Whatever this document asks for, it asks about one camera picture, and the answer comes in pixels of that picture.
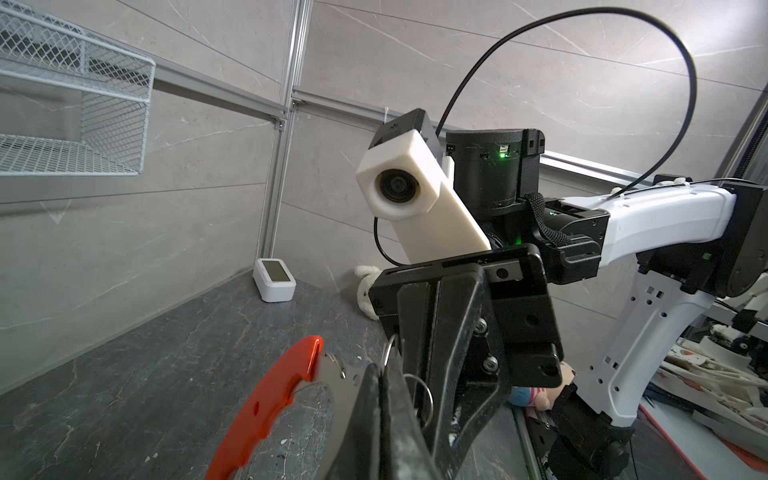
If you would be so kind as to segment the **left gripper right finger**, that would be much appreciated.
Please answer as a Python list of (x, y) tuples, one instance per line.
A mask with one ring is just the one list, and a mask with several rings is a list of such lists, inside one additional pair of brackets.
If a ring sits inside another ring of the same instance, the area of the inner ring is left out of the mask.
[(414, 413), (399, 353), (390, 353), (380, 387), (381, 479), (440, 479)]

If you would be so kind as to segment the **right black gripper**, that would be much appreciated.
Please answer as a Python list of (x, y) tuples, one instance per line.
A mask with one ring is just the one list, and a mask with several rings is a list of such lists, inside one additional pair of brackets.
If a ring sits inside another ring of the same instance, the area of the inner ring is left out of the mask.
[(404, 372), (427, 380), (435, 414), (425, 440), (445, 478), (459, 472), (506, 387), (562, 379), (564, 352), (532, 244), (389, 269), (369, 295), (386, 334), (400, 339)]

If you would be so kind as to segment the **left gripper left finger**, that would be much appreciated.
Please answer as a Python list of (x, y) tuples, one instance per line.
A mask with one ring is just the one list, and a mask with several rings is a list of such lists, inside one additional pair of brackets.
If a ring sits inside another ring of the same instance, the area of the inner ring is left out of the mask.
[(381, 456), (381, 385), (379, 368), (369, 364), (351, 411), (341, 445), (329, 469), (330, 479), (378, 479)]

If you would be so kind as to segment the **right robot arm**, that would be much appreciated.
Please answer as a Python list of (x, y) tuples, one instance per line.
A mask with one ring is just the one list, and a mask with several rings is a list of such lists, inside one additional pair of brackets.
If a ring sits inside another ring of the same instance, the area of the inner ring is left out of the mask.
[[(379, 127), (356, 173), (406, 255), (368, 297), (388, 338), (379, 380), (389, 478), (453, 478), (516, 387), (552, 387), (559, 479), (627, 466), (647, 385), (678, 336), (767, 267), (767, 189), (744, 179), (634, 180), (539, 193), (537, 129), (452, 130), (415, 109)], [(622, 328), (568, 379), (548, 288), (635, 256)]]

